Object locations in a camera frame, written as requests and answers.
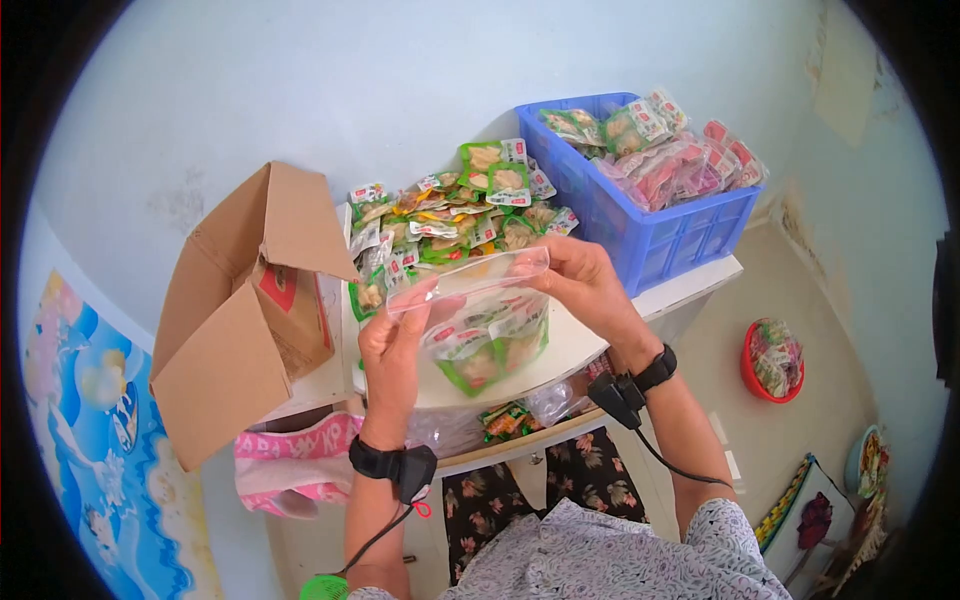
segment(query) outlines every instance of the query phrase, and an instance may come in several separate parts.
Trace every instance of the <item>tiled floor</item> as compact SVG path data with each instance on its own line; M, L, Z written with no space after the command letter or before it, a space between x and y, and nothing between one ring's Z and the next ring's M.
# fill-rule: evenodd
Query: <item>tiled floor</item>
M757 524L783 493L806 452L842 486L847 452L876 409L853 348L801 260L772 226L747 230L736 249L744 274L721 288L675 350L681 372L732 453L741 481L740 504ZM804 388L785 405L757 400L739 379L738 356L748 325L760 317L785 319L804 343ZM678 539L670 476L629 431L611 433L659 535ZM656 445L649 422L644 433ZM517 481L535 506L543 505L545 462L512 461ZM415 598L433 598L446 585L446 534L439 491L428 498L429 519L411 516L406 553ZM288 598L316 573L343 567L343 508L323 506L322 518L268 517L277 575Z

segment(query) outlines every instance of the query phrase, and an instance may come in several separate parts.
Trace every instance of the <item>patterned blouse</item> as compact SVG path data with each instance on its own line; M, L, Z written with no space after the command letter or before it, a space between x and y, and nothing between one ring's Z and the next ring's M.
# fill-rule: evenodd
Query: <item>patterned blouse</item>
M349 600L389 600L360 588ZM697 510L684 543L650 525L561 500L544 519L507 527L470 562L455 598L781 598L790 594L763 564L756 537L736 503L714 498Z

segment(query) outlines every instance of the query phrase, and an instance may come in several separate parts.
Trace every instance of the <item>sleeve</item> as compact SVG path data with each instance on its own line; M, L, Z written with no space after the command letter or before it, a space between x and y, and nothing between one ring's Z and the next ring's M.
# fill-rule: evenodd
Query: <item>sleeve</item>
M686 528L685 544L710 546L750 557L763 564L754 530L740 507L726 498L704 502Z
M386 589L357 588L347 596L347 600L396 600Z

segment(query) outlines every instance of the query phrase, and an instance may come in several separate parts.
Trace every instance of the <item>cartoon poster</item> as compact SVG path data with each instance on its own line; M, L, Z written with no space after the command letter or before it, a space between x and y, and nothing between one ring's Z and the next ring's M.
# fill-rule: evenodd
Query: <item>cartoon poster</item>
M200 476L177 463L147 388L150 364L50 274L24 380L70 527L117 598L222 598Z

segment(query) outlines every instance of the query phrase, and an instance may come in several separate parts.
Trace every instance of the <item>cable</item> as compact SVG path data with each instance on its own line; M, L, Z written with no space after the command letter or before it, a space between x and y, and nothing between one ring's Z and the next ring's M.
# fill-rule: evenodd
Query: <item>cable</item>
M643 445L647 446L647 449L650 450L650 453L654 455L654 458L660 461L661 465L669 468L670 470L677 473L681 477L686 477L687 479L693 479L694 481L703 481L704 483L719 483L727 486L731 490L733 489L733 486L727 483L726 481L724 481L723 479L714 479L713 477L705 477L704 475L694 475L693 473L688 473L685 470L676 468L670 463L667 463L666 460L657 453L654 447L651 446L649 442L647 442L647 439L643 437L643 434L640 432L639 429L634 429L634 431L640 437L640 441L643 442Z
M367 550L370 550L370 547L374 545L377 542L377 540L389 534L390 530L392 530L394 527L397 527L404 518L406 518L408 515L410 515L410 513L413 512L413 510L414 510L414 506L413 504L411 504L407 508L407 510L403 513L403 515L400 515L397 518L395 518L393 521L390 522L390 524L388 524L386 527L381 529L380 533L376 534L375 536L370 538L370 541L363 544L363 547L361 547L357 551L357 553L353 555L353 558L350 559L350 562L347 563L347 566L344 567L344 574L346 575L347 571L349 571L352 566L357 564L357 561L360 560L360 557L362 557L364 553L367 552Z

